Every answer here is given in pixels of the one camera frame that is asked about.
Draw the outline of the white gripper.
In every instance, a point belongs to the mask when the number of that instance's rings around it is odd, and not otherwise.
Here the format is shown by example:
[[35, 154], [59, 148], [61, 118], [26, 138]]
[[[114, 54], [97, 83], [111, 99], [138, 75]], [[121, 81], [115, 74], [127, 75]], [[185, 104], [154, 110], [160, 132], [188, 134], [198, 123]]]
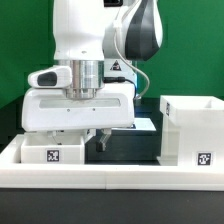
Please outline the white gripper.
[[92, 99], [66, 97], [64, 89], [27, 91], [22, 108], [22, 127], [26, 132], [47, 131], [56, 140], [61, 130], [102, 129], [96, 150], [104, 152], [112, 130], [130, 127], [134, 122], [132, 84], [106, 84]]

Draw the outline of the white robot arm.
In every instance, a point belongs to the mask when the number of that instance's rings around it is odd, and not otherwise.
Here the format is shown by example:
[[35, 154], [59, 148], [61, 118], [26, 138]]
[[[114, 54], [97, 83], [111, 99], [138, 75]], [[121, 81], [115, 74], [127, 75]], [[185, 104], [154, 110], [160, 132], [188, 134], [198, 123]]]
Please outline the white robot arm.
[[83, 145], [97, 129], [104, 147], [113, 128], [134, 122], [134, 86], [106, 78], [107, 59], [150, 59], [162, 43], [157, 0], [54, 0], [56, 64], [28, 76], [25, 148]]

